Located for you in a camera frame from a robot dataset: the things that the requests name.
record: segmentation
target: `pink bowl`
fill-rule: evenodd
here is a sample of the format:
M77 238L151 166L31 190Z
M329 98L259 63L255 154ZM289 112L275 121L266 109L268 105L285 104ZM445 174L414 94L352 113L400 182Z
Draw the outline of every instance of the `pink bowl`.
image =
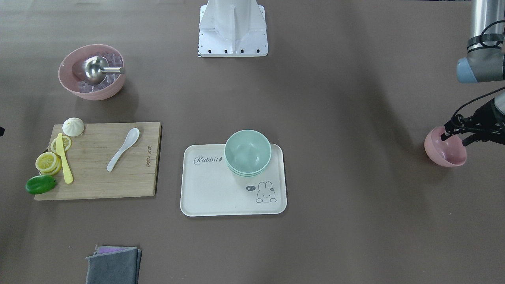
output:
M63 59L62 63L60 64L60 68L58 69L58 79L65 89L78 97L91 101L105 100L119 92L125 83L125 74L120 74L112 84L101 90L93 92L79 92L79 79L77 79L77 77L75 77L72 73L72 66L76 62L84 61L91 55L98 52L117 53L119 56L121 56L121 59L123 60L123 66L125 66L123 56L119 53L119 51L111 46L105 44L91 44L83 46L72 51L69 55L67 55L67 57L65 57L65 59Z
M424 139L424 150L428 157L437 165L444 167L461 166L467 161L467 149L463 146L461 138L457 135L442 141L440 135L445 128L435 127Z

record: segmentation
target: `knife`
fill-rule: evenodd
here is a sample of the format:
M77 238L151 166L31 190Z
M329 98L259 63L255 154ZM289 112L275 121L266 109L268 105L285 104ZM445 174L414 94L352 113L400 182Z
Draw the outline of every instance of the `knife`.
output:
M74 177L72 176L72 172L70 171L70 167L68 166L67 157L65 156L65 149L63 148L63 139L62 134L58 133L56 137L56 154L62 158L62 169L63 169L63 178L66 184L70 184L74 181Z

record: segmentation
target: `blue cap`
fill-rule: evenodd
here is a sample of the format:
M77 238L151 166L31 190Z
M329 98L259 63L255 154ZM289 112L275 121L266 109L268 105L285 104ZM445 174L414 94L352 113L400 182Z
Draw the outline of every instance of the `blue cap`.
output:
M458 60L458 64L456 65L456 76L460 83L478 83L466 57Z

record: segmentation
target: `folded cloth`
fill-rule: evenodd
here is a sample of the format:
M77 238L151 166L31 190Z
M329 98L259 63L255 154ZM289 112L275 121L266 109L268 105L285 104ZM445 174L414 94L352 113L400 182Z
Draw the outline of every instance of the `folded cloth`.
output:
M137 284L142 250L100 246L88 260L86 284Z

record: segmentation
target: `bowl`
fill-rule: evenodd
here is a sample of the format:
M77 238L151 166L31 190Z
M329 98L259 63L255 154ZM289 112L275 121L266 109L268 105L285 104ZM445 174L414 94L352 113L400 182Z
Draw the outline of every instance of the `bowl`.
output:
M241 130L226 141L224 158L232 172L251 177L265 170L272 158L272 146L263 134Z
M115 95L123 87L125 83L125 74L119 74L112 84L107 87L92 91L92 92L80 92L79 90L79 79L72 73L72 66L77 63L84 61L91 56L95 56L96 53L116 53L121 57L123 61L123 67L125 66L123 56L115 48L105 45L105 44L91 44L86 45L72 51L60 64L58 69L58 79L61 85L74 95L91 101L105 100L113 95Z
M444 127L435 127L424 139L424 150L428 157L437 165L457 167L467 161L467 149L457 135L442 141L440 136L445 133Z

